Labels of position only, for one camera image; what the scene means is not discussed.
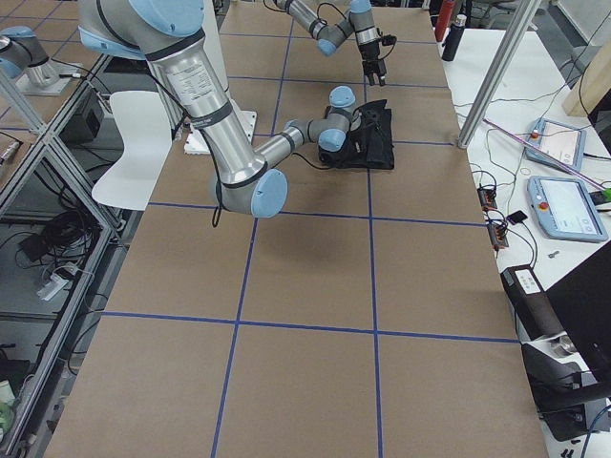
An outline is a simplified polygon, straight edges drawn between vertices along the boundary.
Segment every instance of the metal pole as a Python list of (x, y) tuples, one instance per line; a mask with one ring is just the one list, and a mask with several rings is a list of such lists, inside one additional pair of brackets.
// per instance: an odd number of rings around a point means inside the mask
[(481, 88), (479, 88), (475, 97), (474, 105), (471, 107), (467, 119), (465, 119), (458, 137), (458, 147), (467, 148), (473, 138), (477, 125), (484, 117), (488, 105), (495, 95), (496, 88), (516, 53), (522, 36), (524, 36), (533, 17), (535, 17), (539, 4), (540, 0), (522, 0), (517, 6), (514, 18), (500, 42), (493, 63), (490, 64), (488, 73), (486, 73)]
[(4, 94), (7, 100), (12, 102), (12, 107), (28, 124), (31, 131), (41, 133), (44, 130), (45, 122), (40, 114), (33, 108), (28, 99), (19, 92), (15, 83), (6, 76), (2, 69), (0, 69), (0, 94)]

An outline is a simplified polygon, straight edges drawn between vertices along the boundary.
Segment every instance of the cardboard table surface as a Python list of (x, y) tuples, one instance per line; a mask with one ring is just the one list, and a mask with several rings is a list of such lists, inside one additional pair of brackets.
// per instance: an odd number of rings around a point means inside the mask
[(396, 167), (293, 156), (280, 215), (214, 229), (210, 158), (175, 145), (47, 456), (546, 455), (429, 17), (374, 16), (399, 37), (384, 88), (353, 41), (323, 59), (289, 17), (232, 3), (255, 143), (345, 84), (388, 100)]

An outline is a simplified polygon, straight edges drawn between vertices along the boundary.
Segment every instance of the black cloth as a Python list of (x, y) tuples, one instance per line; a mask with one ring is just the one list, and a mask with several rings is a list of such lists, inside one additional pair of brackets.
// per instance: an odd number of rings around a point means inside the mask
[(331, 152), (319, 147), (319, 160), (338, 169), (393, 169), (392, 111), (385, 108), (386, 102), (375, 100), (358, 108), (361, 113), (359, 128), (348, 133), (339, 151)]

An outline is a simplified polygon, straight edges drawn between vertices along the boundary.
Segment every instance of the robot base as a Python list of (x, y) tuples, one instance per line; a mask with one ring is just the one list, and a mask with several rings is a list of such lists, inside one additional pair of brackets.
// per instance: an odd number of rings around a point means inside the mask
[[(238, 104), (235, 100), (231, 99), (231, 104), (233, 105), (233, 109), (238, 115), (238, 120), (242, 125), (242, 129), (246, 133), (248, 140), (252, 143), (252, 136), (255, 132), (255, 124), (257, 123), (257, 112), (243, 112), (238, 107)], [(187, 137), (187, 141), (184, 144), (184, 152), (187, 155), (209, 155), (210, 150), (208, 149), (208, 145), (203, 141), (201, 133), (196, 131), (191, 127), (191, 133)]]
[[(73, 74), (80, 73), (77, 67), (73, 67), (70, 65), (59, 64), (54, 62), (55, 68), (59, 74)], [(75, 65), (82, 67), (83, 64), (75, 63)], [(23, 73), (19, 79), (17, 79), (16, 86), (19, 92), (23, 95), (49, 95), (49, 96), (59, 96), (66, 89), (68, 83), (70, 83), (73, 78), (62, 78), (60, 77), (58, 81), (53, 83), (46, 88), (41, 88), (40, 86), (36, 86), (32, 84), (28, 76)]]

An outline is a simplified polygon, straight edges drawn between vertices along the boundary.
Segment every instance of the black monitor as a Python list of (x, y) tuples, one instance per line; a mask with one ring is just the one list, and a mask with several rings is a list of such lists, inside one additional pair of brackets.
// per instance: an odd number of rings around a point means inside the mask
[[(558, 440), (583, 434), (611, 398), (611, 242), (547, 291), (556, 316), (591, 372), (559, 364), (530, 345), (523, 355), (538, 409)], [(596, 430), (609, 430), (608, 418)]]
[(611, 382), (611, 243), (549, 288), (547, 297), (594, 377)]

